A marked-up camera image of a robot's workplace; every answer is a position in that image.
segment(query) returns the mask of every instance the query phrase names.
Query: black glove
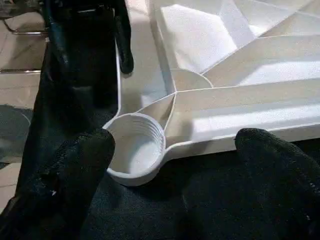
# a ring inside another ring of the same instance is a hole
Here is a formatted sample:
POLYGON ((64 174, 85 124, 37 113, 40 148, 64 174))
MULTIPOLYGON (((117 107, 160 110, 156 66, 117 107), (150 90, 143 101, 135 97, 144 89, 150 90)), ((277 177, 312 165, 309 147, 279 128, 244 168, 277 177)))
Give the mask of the black glove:
MULTIPOLYGON (((79 55, 75 56, 78 53, 75 53, 78 50, 77 43, 84 43, 89 49, 95 47, 90 45, 90 39, 95 45, 106 44, 103 36, 110 22, 114 22, 115 26, 121 71, 124 74, 133 71, 131 27, 125 0, 44 0, 42 13, 52 48, 61 69, 69 74, 69 81, 79 81, 74 74, 81 67, 76 59, 79 55)), ((93 61, 94 58, 92 55, 87 61, 93 61)))
POLYGON ((235 145, 280 239, 320 239, 317 162, 265 130, 243 129, 235 145))
POLYGON ((64 142, 9 201, 0 239, 76 239, 114 147, 103 129, 64 142))

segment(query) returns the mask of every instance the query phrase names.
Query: white plastic surface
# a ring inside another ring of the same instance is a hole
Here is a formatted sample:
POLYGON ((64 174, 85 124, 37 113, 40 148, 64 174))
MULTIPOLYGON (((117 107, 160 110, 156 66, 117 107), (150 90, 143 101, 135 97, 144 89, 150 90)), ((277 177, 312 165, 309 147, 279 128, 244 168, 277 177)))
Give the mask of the white plastic surface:
POLYGON ((142 185, 169 160, 234 150, 242 128, 320 137, 319 0, 127 5, 137 64, 104 126, 117 182, 142 185))

